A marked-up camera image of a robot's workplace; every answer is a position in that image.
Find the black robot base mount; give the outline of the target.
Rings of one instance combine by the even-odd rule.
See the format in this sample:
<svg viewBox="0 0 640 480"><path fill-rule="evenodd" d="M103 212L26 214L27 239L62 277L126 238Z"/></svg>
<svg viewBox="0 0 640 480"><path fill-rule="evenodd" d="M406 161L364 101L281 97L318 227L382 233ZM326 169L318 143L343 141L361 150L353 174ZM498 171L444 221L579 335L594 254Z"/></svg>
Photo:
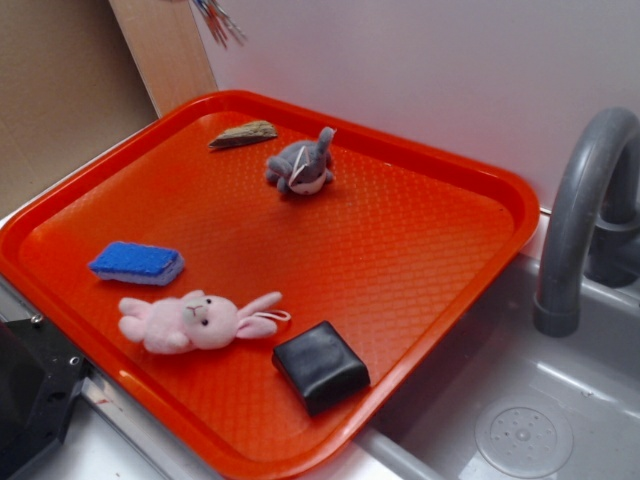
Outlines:
<svg viewBox="0 0 640 480"><path fill-rule="evenodd" d="M15 479L64 443L88 364L49 319L1 324L1 477Z"/></svg>

